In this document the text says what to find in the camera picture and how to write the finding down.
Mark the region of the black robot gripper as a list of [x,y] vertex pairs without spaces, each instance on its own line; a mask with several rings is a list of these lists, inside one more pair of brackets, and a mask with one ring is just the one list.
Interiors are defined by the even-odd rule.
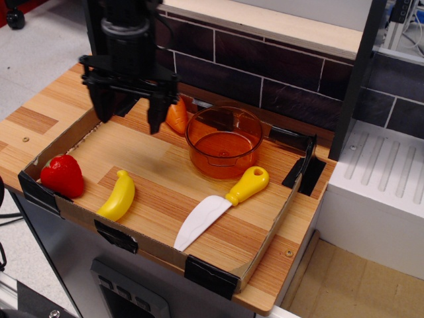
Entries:
[[82,56],[83,84],[87,86],[98,119],[106,123],[114,113],[115,93],[135,98],[149,97],[150,134],[166,120],[170,104],[178,96],[178,76],[156,61],[158,49],[154,24],[143,18],[137,25],[118,25],[103,18],[107,52]]

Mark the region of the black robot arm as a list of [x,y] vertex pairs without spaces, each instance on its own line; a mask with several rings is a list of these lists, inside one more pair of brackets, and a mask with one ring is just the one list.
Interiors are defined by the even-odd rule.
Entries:
[[161,1],[84,1],[91,54],[79,58],[97,118],[124,117],[141,98],[149,101],[147,120],[156,134],[170,105],[179,100],[178,75],[160,65],[156,22]]

